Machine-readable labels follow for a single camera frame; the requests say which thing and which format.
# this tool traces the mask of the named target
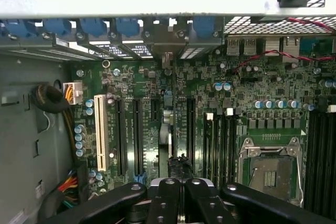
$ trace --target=cable bundle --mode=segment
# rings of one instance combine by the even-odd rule
[[[68,178],[58,187],[58,190],[64,194],[63,204],[72,208],[78,204],[78,184],[76,172],[71,171]]]

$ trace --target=pcie slot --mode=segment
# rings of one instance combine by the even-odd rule
[[[228,131],[228,120],[226,116],[221,116],[221,127],[220,127],[220,150],[219,150],[219,185],[222,187],[226,181],[227,172],[227,131]]]
[[[133,99],[134,173],[143,173],[142,102]]]
[[[228,164],[227,164],[227,171],[228,177],[227,182],[234,182],[235,181],[235,173],[236,173],[236,138],[237,138],[237,120],[234,117],[229,119],[229,137],[228,137]]]
[[[109,167],[109,143],[105,95],[94,96],[96,145],[98,170],[106,171]]]
[[[118,175],[125,175],[127,171],[127,147],[125,134],[125,109],[122,100],[115,101],[116,139],[117,139],[117,170]]]
[[[151,118],[152,121],[159,121],[160,101],[159,99],[151,99]]]
[[[192,163],[193,170],[195,168],[195,123],[196,123],[196,100],[194,98],[187,99],[187,151],[188,158]]]

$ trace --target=capacitor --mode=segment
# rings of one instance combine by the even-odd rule
[[[101,173],[97,173],[96,180],[103,180],[103,175]]]
[[[110,82],[111,82],[110,79],[102,79],[101,80],[102,85],[108,85],[108,84],[110,84]]]
[[[262,107],[262,103],[260,101],[254,101],[252,103],[253,107],[255,107],[256,109],[260,109]]]
[[[264,107],[267,108],[267,109],[271,109],[271,108],[272,108],[272,102],[269,101],[269,100],[264,101],[264,102],[263,102],[263,105],[264,105]]]
[[[79,134],[79,133],[82,133],[82,132],[85,132],[85,127],[84,125],[82,124],[78,124],[74,130],[73,130],[76,134]]]
[[[84,141],[79,141],[75,143],[76,149],[80,150],[84,147]]]
[[[97,175],[97,171],[95,169],[92,169],[90,172],[89,172],[89,177],[90,178],[95,178]]]
[[[76,156],[77,157],[83,157],[83,155],[85,154],[85,149],[80,149],[80,150],[76,150]]]
[[[110,106],[113,106],[114,105],[114,99],[108,99],[107,104],[110,105]]]
[[[280,82],[282,81],[282,78],[280,76],[274,76],[271,78],[271,82]]]
[[[290,63],[290,64],[285,65],[286,70],[295,69],[297,67],[298,67],[298,65],[296,63]]]
[[[320,68],[314,68],[314,70],[313,70],[313,73],[316,74],[316,75],[320,74],[321,72],[322,72],[322,70]]]
[[[314,104],[305,103],[302,107],[303,107],[304,110],[307,110],[307,111],[313,111],[315,109]]]
[[[95,103],[95,101],[94,101],[93,99],[89,99],[89,100],[87,100],[87,101],[85,102],[85,106],[86,106],[87,108],[92,108],[93,105],[94,105],[94,103]]]
[[[92,108],[87,108],[87,109],[85,110],[85,114],[86,114],[86,115],[93,115],[93,109],[92,109]]]
[[[332,87],[332,80],[320,80],[319,85],[321,87],[325,87],[325,88],[331,88]]]
[[[289,100],[288,101],[288,107],[296,109],[298,107],[298,102],[296,100]]]
[[[213,87],[215,88],[216,91],[220,91],[220,90],[223,89],[222,84],[219,83],[219,82],[216,82],[216,83],[213,85]]]
[[[83,141],[85,139],[85,134],[84,133],[80,133],[80,134],[76,134],[75,135],[75,140],[77,141],[77,142],[79,142],[79,141]]]
[[[284,101],[276,100],[275,101],[275,107],[277,107],[279,109],[283,109],[284,108]]]

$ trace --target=screw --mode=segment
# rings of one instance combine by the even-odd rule
[[[227,185],[227,188],[231,191],[237,190],[237,187],[235,185]]]
[[[173,185],[175,182],[172,179],[167,179],[166,184]]]
[[[79,69],[79,70],[76,71],[76,75],[77,75],[78,77],[83,77],[83,76],[84,76],[84,71],[81,70],[81,69]]]
[[[157,220],[158,220],[159,223],[163,223],[163,216],[158,216]]]
[[[201,182],[199,179],[193,179],[191,183],[193,183],[194,185],[199,185]]]
[[[119,76],[121,72],[118,68],[115,68],[112,73],[114,76]]]
[[[79,38],[79,39],[84,39],[84,38],[85,38],[84,34],[82,34],[82,33],[80,33],[80,32],[76,33],[76,36],[77,36],[77,38]]]
[[[140,190],[140,189],[141,189],[141,187],[138,186],[138,185],[134,185],[134,186],[131,188],[131,190],[134,190],[134,191],[136,191],[136,190]]]
[[[51,35],[49,33],[44,32],[44,33],[42,33],[42,37],[43,37],[43,39],[50,39]]]
[[[179,31],[179,32],[178,32],[178,36],[179,36],[180,38],[184,37],[184,32],[183,32],[183,31]]]
[[[115,39],[115,38],[117,37],[117,35],[116,35],[115,33],[113,33],[113,32],[110,33],[110,36],[111,36],[111,38],[113,38],[113,39]]]
[[[17,40],[17,36],[14,34],[8,34],[8,37],[12,40]]]

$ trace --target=mounting hole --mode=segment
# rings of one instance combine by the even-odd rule
[[[63,93],[63,86],[62,86],[62,82],[58,79],[56,79],[54,81],[54,88],[56,88],[58,91],[60,91],[61,93]]]
[[[103,68],[109,68],[111,66],[111,62],[109,60],[103,60],[101,66]]]

